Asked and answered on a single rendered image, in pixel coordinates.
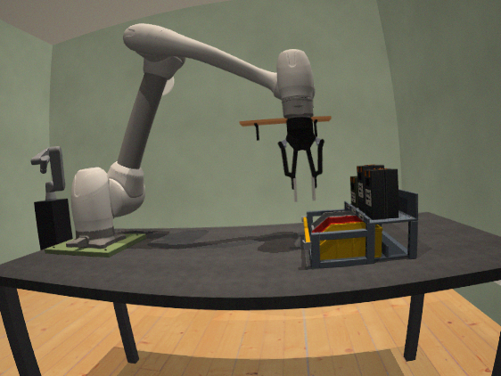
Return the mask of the yellow bin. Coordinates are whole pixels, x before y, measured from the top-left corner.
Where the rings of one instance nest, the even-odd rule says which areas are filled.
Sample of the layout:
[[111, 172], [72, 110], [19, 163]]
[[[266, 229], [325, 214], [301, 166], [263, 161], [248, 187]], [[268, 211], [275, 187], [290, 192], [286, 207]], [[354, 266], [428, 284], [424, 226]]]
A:
[[[364, 222], [335, 224], [324, 232], [365, 228]], [[323, 242], [323, 243], [322, 243]], [[365, 256], [365, 237], [320, 241], [320, 260]], [[375, 256], [382, 257], [382, 227], [375, 225]]]

